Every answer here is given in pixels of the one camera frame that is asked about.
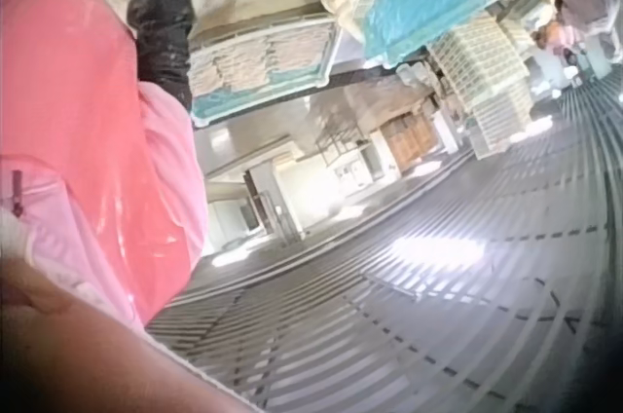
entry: worker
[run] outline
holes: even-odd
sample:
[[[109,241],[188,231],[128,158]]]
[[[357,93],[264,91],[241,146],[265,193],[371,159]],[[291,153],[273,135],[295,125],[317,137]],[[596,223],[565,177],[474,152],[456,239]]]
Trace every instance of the worker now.
[[[2,0],[10,411],[259,411],[143,328],[188,278],[205,234],[193,17],[191,0],[131,0],[134,47],[103,0]]]
[[[537,35],[540,48],[572,49],[587,36],[597,36],[605,57],[623,59],[616,20],[621,0],[556,0],[557,15]]]

